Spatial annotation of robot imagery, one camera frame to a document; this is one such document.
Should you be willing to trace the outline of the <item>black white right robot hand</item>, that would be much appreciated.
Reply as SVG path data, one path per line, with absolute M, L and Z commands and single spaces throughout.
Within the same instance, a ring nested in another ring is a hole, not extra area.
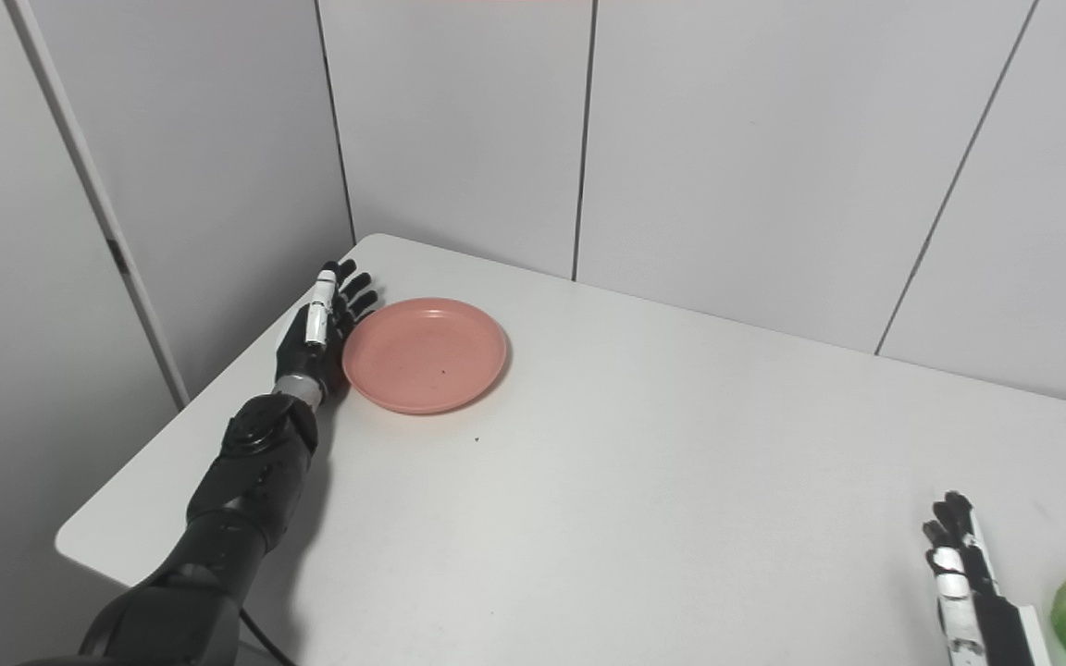
M 925 558 L 951 665 L 1050 665 L 1039 614 L 999 587 L 973 503 L 949 490 L 932 513 Z

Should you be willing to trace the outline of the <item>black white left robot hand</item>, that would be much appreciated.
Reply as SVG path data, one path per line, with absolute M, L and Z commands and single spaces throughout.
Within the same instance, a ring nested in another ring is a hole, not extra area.
M 354 260 L 329 261 L 320 270 L 276 354 L 275 378 L 313 380 L 326 395 L 344 383 L 344 345 L 353 330 L 379 303 L 372 275 Z

